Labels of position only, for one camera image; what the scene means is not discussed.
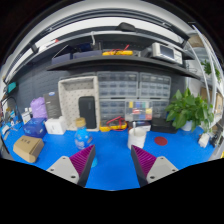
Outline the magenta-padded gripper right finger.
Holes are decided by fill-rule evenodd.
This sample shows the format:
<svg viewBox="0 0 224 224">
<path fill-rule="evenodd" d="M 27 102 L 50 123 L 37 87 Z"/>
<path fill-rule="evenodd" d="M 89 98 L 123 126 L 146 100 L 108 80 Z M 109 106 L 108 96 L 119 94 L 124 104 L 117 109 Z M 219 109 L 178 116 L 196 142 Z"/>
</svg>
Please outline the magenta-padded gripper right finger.
<svg viewBox="0 0 224 224">
<path fill-rule="evenodd" d="M 178 171 L 166 157 L 155 157 L 135 145 L 131 146 L 131 157 L 141 187 Z"/>
</svg>

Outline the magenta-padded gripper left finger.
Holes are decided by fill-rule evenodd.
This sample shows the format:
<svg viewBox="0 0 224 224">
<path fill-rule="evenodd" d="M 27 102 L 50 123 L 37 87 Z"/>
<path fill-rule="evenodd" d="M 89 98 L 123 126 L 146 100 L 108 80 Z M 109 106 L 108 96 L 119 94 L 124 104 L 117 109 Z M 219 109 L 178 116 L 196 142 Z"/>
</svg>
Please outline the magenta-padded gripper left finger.
<svg viewBox="0 0 224 224">
<path fill-rule="evenodd" d="M 91 145 L 70 157 L 60 157 L 47 171 L 84 187 L 87 183 L 95 154 L 95 146 Z"/>
</svg>

